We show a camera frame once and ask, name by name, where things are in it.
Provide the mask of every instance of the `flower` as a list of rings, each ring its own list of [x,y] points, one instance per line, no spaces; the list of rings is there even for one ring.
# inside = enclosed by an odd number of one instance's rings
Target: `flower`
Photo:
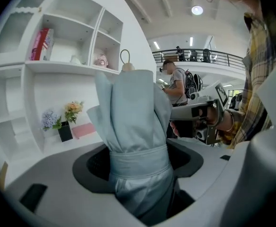
[[[61,128],[61,116],[48,109],[42,114],[41,125],[44,131]]]
[[[78,113],[82,112],[83,109],[83,101],[80,103],[77,101],[68,103],[65,105],[65,119],[69,122],[76,123]]]

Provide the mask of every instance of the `wooden edge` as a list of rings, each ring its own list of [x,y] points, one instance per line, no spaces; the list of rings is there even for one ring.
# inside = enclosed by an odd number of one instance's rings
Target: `wooden edge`
[[[8,168],[8,164],[5,161],[0,171],[0,190],[1,191],[4,191],[7,168]]]

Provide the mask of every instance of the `railing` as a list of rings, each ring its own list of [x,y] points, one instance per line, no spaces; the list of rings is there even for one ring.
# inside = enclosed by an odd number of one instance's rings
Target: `railing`
[[[178,53],[177,49],[164,50],[153,52],[153,57],[156,63],[162,63],[166,59],[171,61],[195,61],[206,62],[212,64],[218,64],[228,66],[240,70],[245,70],[245,66],[241,57],[223,53],[219,51],[210,51],[204,49],[181,49],[182,52]]]

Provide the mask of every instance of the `window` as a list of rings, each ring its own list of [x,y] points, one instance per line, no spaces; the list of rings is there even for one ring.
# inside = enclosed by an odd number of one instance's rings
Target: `window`
[[[236,96],[239,93],[242,93],[243,90],[228,90],[228,105],[227,108],[229,108],[231,104],[232,97]]]

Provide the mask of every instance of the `plaid shirt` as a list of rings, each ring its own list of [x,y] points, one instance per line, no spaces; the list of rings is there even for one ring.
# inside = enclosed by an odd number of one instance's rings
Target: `plaid shirt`
[[[233,116],[232,132],[219,131],[224,144],[234,148],[238,143],[251,140],[258,132],[268,129],[271,121],[257,89],[276,66],[276,18],[272,13],[260,21],[245,13],[244,20],[250,32],[247,56],[243,59],[246,81],[239,111],[228,109]]]

